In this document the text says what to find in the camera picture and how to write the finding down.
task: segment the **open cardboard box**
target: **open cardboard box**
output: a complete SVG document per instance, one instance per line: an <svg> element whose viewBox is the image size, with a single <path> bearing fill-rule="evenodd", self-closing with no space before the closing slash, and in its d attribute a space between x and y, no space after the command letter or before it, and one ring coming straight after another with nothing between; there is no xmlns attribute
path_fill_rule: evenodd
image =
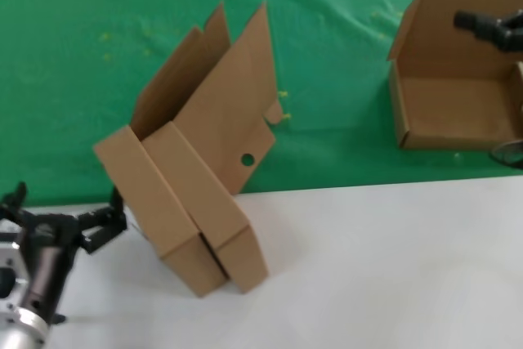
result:
<svg viewBox="0 0 523 349"><path fill-rule="evenodd" d="M489 149L523 137L523 53L454 28L456 11L504 17L523 0L413 0L389 60L404 148Z"/></svg>
<svg viewBox="0 0 523 349"><path fill-rule="evenodd" d="M275 143L266 121L281 118L266 5L232 46L220 5L140 94L130 125L95 146L156 253L200 296L267 276L231 194Z"/></svg>

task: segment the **green table cover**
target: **green table cover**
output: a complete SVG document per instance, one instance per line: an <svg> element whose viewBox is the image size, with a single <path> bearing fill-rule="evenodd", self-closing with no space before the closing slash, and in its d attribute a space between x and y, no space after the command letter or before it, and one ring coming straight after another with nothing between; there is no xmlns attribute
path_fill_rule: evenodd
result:
<svg viewBox="0 0 523 349"><path fill-rule="evenodd" d="M106 200L92 145L221 0L0 0L0 192ZM233 38L263 0L225 0ZM515 173L485 152L396 146L387 52L411 0L267 0L286 119L246 192Z"/></svg>

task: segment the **white table surface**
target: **white table surface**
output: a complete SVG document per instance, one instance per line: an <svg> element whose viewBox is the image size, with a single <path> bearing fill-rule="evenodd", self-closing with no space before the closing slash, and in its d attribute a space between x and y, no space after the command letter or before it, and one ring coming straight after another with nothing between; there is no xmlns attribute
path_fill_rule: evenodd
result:
<svg viewBox="0 0 523 349"><path fill-rule="evenodd" d="M271 277L204 299L131 229L78 255L46 348L521 349L522 195L523 177L241 195Z"/></svg>

